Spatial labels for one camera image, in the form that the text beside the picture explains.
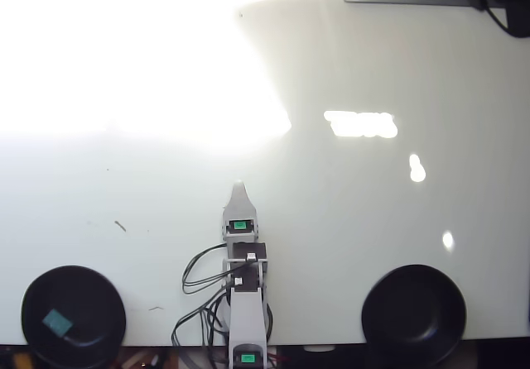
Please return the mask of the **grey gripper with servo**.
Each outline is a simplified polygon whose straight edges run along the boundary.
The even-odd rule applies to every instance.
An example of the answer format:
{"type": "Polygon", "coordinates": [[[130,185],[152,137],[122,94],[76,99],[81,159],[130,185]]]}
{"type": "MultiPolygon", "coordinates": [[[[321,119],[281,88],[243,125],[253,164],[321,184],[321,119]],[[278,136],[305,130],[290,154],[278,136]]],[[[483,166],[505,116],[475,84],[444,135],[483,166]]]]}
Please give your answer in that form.
{"type": "Polygon", "coordinates": [[[258,212],[250,201],[246,186],[237,180],[223,211],[224,242],[256,242],[260,231],[258,212]]]}

